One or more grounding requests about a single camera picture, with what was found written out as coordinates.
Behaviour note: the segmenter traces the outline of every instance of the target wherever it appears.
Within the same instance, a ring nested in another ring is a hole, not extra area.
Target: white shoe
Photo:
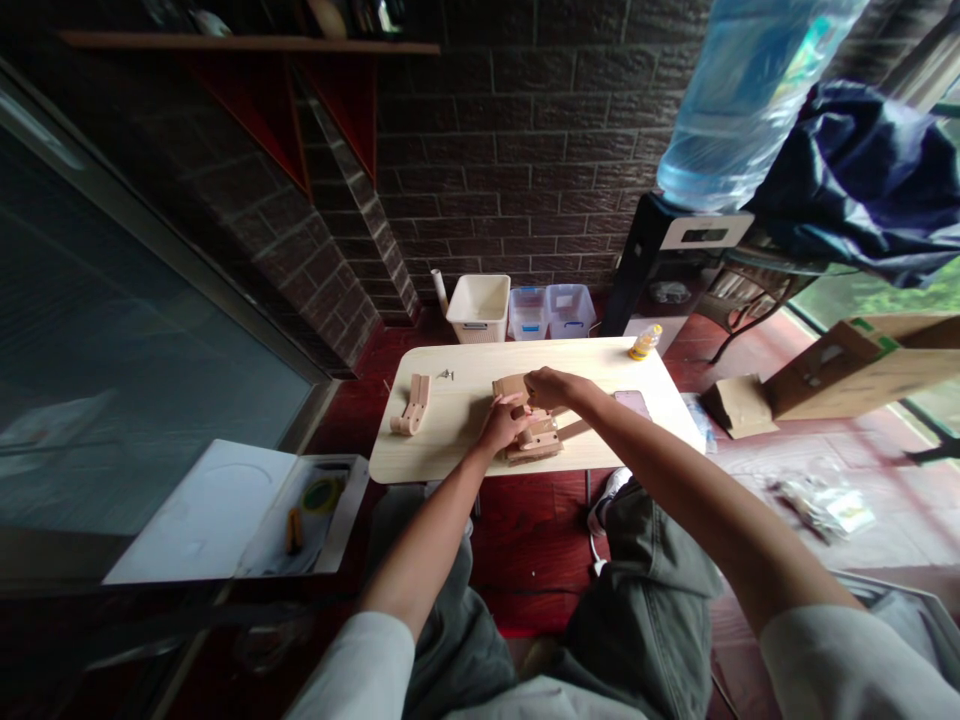
[[[607,531],[603,529],[600,518],[597,517],[597,510],[602,510],[613,500],[614,496],[620,492],[620,488],[630,482],[633,473],[630,468],[620,468],[614,470],[613,474],[607,479],[607,486],[603,489],[603,495],[597,501],[597,504],[590,508],[590,514],[587,515],[587,529],[595,537],[604,537]]]

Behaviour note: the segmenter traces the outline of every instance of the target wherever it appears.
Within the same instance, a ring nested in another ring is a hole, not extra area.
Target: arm
[[[525,430],[533,418],[514,420],[519,395],[498,396],[480,438],[460,464],[423,504],[387,554],[360,597],[358,612],[376,611],[403,621],[420,637],[433,603],[460,547],[474,500],[494,456]]]
[[[863,609],[769,507],[685,442],[585,378],[543,368],[526,381],[531,403],[574,410],[690,533],[730,582],[757,636],[790,608]]]

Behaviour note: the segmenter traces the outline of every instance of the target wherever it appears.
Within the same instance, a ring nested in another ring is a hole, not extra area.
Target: smartphone
[[[650,420],[650,411],[647,410],[647,402],[643,399],[643,393],[639,390],[620,390],[613,394],[614,399],[631,410],[637,415]]]

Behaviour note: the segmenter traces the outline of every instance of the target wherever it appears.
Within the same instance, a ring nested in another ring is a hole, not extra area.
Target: glue bottle
[[[633,360],[646,360],[650,351],[660,342],[660,336],[662,334],[662,327],[659,325],[651,325],[640,334],[637,341],[633,344],[633,347],[627,351],[627,355]]]

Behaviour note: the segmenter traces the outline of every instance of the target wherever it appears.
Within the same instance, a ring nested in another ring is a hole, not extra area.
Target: light wood tabletop
[[[477,438],[492,400],[491,383],[507,375],[549,365],[593,380],[606,392],[639,390],[651,419],[704,452],[697,430],[677,386],[660,356],[653,352],[643,362],[627,356],[634,338],[588,338],[539,342],[442,345],[415,348],[403,356],[380,431],[370,458],[370,477],[383,484],[442,480]],[[448,370],[452,377],[440,377]],[[399,417],[410,397],[414,373],[430,375],[430,404],[418,434],[390,432],[390,418]],[[577,420],[572,413],[557,418],[561,427]],[[487,472],[523,475],[558,470],[616,467],[623,463],[592,430],[564,443],[556,457],[510,467],[497,458]]]

